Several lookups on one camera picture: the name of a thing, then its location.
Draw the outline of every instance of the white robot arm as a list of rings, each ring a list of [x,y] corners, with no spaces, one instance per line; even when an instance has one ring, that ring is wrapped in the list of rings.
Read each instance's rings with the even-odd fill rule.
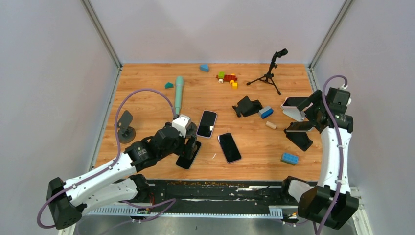
[[[62,190],[68,190],[49,204],[55,227],[67,228],[83,215],[107,204],[144,199],[149,185],[143,175],[134,174],[154,166],[157,161],[172,153],[190,159],[196,148],[196,125],[188,116],[180,115],[172,123],[166,123],[154,136],[131,144],[118,159],[114,158],[84,175],[66,181],[59,177],[51,180],[47,200]],[[93,175],[96,176],[77,184]]]
[[[289,97],[281,106],[285,114],[299,120],[299,122],[292,122],[284,130],[293,143],[306,151],[312,143],[306,132],[313,128],[321,133],[323,143],[322,170],[317,185],[312,187],[301,179],[289,176],[283,181],[282,190],[285,195],[292,196],[298,201],[300,217],[320,223],[340,183],[335,207],[329,212],[330,216],[324,224],[340,229],[359,206],[358,199],[350,196],[347,175],[348,146],[353,131],[353,118],[345,114],[347,105],[350,103],[350,93],[342,89],[330,88],[326,101],[330,110],[324,107],[323,94],[317,90],[309,97]],[[339,127],[341,146],[339,146],[338,135],[328,112],[333,114]],[[343,151],[343,164],[340,164],[339,149]]]

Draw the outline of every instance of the teal microphone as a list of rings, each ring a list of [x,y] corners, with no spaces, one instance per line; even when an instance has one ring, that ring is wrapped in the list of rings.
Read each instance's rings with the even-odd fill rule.
[[[174,108],[176,109],[176,114],[179,115],[180,109],[182,107],[182,94],[184,87],[184,79],[182,76],[176,78],[176,98],[174,100]]]

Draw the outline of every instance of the tripod stand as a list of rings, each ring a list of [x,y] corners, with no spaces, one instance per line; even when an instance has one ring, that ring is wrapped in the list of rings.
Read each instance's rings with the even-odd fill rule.
[[[281,95],[281,92],[278,90],[278,87],[275,85],[274,81],[273,81],[273,77],[274,74],[271,73],[272,69],[276,69],[277,68],[277,64],[275,63],[275,60],[277,58],[281,58],[282,56],[286,55],[288,53],[287,49],[283,49],[281,51],[277,51],[275,52],[275,54],[273,55],[272,59],[271,59],[271,63],[270,63],[270,68],[268,69],[268,73],[264,74],[262,77],[255,79],[254,81],[251,82],[247,82],[247,86],[249,86],[251,83],[256,82],[256,81],[261,81],[261,82],[265,82],[267,84],[271,84],[275,87],[275,89],[278,92],[278,95]]]

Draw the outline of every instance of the wooden floor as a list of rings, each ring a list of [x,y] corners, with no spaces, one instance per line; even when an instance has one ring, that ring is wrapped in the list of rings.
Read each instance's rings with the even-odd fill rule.
[[[199,70],[199,64],[126,64],[117,88],[114,103],[108,119],[102,145],[96,161],[100,166],[116,155],[114,137],[115,112],[122,100],[132,91],[142,88],[156,89],[174,102],[175,89],[165,89],[167,82],[175,83],[177,76],[184,77],[184,91],[181,113],[199,124],[203,110],[218,113],[211,139],[198,138],[202,147],[190,170],[176,166],[176,155],[159,161],[156,166],[141,173],[147,179],[199,179],[199,180],[283,180],[288,175],[304,180],[318,180],[322,159],[322,144],[317,131],[309,133],[314,141],[306,151],[291,143],[283,132],[293,120],[285,116],[280,108],[286,97],[309,96],[312,93],[307,72],[303,64],[281,64],[274,69],[274,81],[282,95],[272,85],[262,82],[246,86],[250,80],[262,76],[269,64],[210,64],[210,72]],[[216,75],[224,71],[235,73],[238,89],[229,83],[219,84]],[[232,105],[244,96],[259,99],[263,106],[270,105],[274,113],[262,120],[255,114],[237,117]],[[131,97],[124,105],[134,117],[133,126],[137,132],[135,141],[152,136],[172,120],[168,103],[158,94],[142,92]],[[273,130],[265,126],[266,121],[277,125]],[[229,164],[222,153],[217,136],[230,132],[242,155],[242,160]],[[122,145],[122,151],[128,146]],[[280,161],[283,152],[299,156],[299,163],[292,166]]]

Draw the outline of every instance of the gray wall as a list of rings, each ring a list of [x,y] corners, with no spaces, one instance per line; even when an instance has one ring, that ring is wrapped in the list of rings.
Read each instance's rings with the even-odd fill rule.
[[[344,0],[92,0],[124,63],[308,63]]]
[[[78,0],[0,0],[0,32],[0,234],[55,235],[47,184],[86,172],[116,68]]]
[[[320,85],[349,78],[349,176],[376,235],[415,230],[414,9],[413,0],[355,1],[316,68]]]

